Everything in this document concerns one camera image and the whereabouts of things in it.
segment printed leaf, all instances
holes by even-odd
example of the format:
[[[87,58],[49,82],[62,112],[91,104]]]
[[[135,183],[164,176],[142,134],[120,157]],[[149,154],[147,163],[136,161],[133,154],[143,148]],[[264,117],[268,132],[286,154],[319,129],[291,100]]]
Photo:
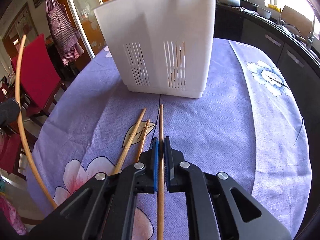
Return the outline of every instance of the printed leaf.
[[[135,144],[135,143],[138,143],[138,142],[140,142],[140,141],[142,140],[143,131],[144,131],[145,127],[146,127],[146,124],[147,124],[147,122],[144,122],[144,121],[140,123],[140,125],[139,125],[139,127],[138,127],[138,130],[137,130],[137,132],[136,132],[136,135],[134,136],[131,145],[132,145],[132,144]],[[125,146],[127,145],[128,140],[129,140],[129,138],[130,138],[130,135],[131,135],[132,132],[133,132],[133,129],[134,129],[135,125],[136,125],[136,124],[132,125],[132,126],[129,128],[129,130],[127,131],[127,133],[126,133],[126,135],[125,135],[125,137],[124,137],[124,140],[123,140],[122,147],[125,147]],[[153,122],[150,122],[150,123],[149,123],[149,126],[148,126],[148,130],[147,130],[147,135],[148,135],[155,127],[156,127],[156,124],[153,123]]]

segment purple tablecloth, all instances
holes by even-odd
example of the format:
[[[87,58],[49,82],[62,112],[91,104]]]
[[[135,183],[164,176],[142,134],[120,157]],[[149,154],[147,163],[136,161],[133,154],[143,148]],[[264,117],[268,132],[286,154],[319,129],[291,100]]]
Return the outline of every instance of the purple tablecloth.
[[[99,171],[112,172],[143,107],[143,121],[151,119],[147,150],[152,134],[158,135],[159,102],[172,148],[204,172],[227,172],[295,236],[311,186],[303,119],[268,56],[228,40],[213,41],[200,99],[130,92],[108,49],[102,50],[63,94],[33,150],[54,200],[62,203]],[[142,129],[123,167],[134,162]],[[31,196],[48,214],[52,207],[30,169],[27,178]],[[164,239],[188,239],[184,194],[165,198]],[[156,239],[156,195],[138,196],[132,239]]]

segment silver handle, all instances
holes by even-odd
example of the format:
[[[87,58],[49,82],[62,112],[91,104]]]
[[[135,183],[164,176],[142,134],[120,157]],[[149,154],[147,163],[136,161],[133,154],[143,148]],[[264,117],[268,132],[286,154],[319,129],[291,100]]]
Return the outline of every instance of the silver handle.
[[[278,41],[275,41],[273,38],[271,38],[269,35],[265,35],[265,37],[271,41],[272,43],[276,44],[278,47],[281,47],[281,44]]]
[[[297,63],[300,67],[304,67],[304,65],[290,52],[287,50],[287,54],[292,58],[295,63]]]

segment dark cabinet door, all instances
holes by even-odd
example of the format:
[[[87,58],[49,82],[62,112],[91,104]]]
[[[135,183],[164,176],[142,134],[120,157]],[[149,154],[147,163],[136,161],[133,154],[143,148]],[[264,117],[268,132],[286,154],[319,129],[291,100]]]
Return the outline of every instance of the dark cabinet door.
[[[241,40],[243,18],[234,12],[216,8],[214,34],[215,38],[231,41]]]
[[[320,123],[320,78],[287,44],[284,46],[277,67],[292,91],[307,131],[310,131]]]
[[[284,46],[279,38],[247,19],[244,19],[241,42],[261,49],[275,64]]]

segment silver screw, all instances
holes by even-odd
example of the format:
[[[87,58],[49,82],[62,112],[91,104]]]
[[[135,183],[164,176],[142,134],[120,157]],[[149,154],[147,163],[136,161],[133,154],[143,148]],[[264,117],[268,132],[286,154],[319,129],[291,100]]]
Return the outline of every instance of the silver screw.
[[[143,164],[143,163],[135,163],[135,164],[134,164],[134,167],[135,167],[137,170],[141,170],[141,169],[143,169],[144,164]]]
[[[96,180],[104,180],[106,178],[106,175],[102,172],[99,172],[95,176]]]
[[[228,178],[228,174],[226,174],[225,172],[219,172],[218,177],[219,179],[226,180]]]
[[[190,167],[190,163],[188,163],[188,162],[180,162],[179,165],[180,165],[180,167],[185,168],[185,169]]]

